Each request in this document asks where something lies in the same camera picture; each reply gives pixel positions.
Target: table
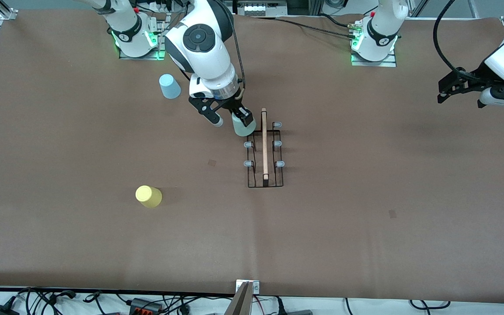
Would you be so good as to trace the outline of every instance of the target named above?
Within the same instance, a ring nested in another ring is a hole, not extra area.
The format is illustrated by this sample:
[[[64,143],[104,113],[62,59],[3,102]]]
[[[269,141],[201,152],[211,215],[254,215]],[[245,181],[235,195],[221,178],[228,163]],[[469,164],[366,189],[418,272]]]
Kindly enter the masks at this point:
[[[230,293],[256,279],[264,295],[504,303],[504,108],[476,93],[436,104],[448,68],[433,21],[406,21],[397,68],[351,66],[338,36],[235,23],[244,104],[283,122],[282,188],[247,188],[244,140],[196,113],[172,62],[118,60],[94,12],[3,24],[0,285]],[[440,27],[468,70],[503,37],[494,19]],[[164,73],[183,96],[162,97]],[[162,190],[158,208],[134,198],[142,184]]]

